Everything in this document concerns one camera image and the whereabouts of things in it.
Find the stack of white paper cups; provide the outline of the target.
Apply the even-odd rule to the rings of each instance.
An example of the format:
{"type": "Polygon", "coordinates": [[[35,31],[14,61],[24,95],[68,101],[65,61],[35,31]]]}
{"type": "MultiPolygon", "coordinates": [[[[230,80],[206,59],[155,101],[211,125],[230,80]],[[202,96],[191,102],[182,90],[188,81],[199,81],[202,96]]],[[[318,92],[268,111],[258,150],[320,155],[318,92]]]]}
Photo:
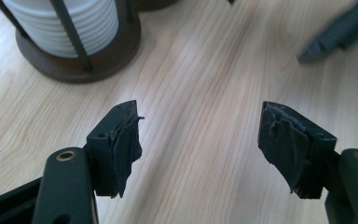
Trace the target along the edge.
{"type": "MultiPolygon", "coordinates": [[[[51,55],[76,58],[71,43],[50,0],[3,0],[34,43],[51,55]]],[[[115,0],[63,0],[88,55],[106,47],[116,36],[115,0]]]]}

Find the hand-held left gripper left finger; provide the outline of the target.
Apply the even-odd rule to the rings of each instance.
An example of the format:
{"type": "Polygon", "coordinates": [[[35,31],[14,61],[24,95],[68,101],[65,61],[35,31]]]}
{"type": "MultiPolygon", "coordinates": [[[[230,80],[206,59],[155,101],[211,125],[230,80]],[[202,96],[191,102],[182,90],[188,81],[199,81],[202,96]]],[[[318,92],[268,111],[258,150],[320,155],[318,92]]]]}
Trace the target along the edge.
{"type": "Polygon", "coordinates": [[[115,105],[87,136],[86,149],[98,173],[98,196],[122,197],[132,164],[142,156],[137,102],[115,105]]]}

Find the brown cup holder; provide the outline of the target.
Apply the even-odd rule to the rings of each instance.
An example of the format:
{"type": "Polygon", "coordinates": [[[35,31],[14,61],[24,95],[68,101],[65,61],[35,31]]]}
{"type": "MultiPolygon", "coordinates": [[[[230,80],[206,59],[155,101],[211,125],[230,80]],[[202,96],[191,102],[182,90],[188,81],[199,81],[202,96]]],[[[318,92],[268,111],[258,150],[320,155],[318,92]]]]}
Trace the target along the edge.
{"type": "Polygon", "coordinates": [[[115,0],[118,30],[102,50],[88,55],[63,0],[50,0],[73,44],[77,57],[62,58],[40,49],[0,0],[0,10],[16,28],[17,45],[24,58],[43,75],[67,83],[90,83],[111,77],[135,56],[141,39],[141,25],[134,0],[115,0]]]}

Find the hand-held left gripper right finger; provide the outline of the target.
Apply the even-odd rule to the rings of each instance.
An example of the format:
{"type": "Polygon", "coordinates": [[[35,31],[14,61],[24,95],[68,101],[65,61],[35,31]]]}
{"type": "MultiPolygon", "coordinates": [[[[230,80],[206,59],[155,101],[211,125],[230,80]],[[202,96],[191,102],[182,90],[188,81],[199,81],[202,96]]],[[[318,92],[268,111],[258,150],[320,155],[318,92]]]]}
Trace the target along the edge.
{"type": "Polygon", "coordinates": [[[257,144],[290,190],[301,199],[318,199],[324,187],[324,165],[337,138],[289,106],[265,101],[257,144]]]}

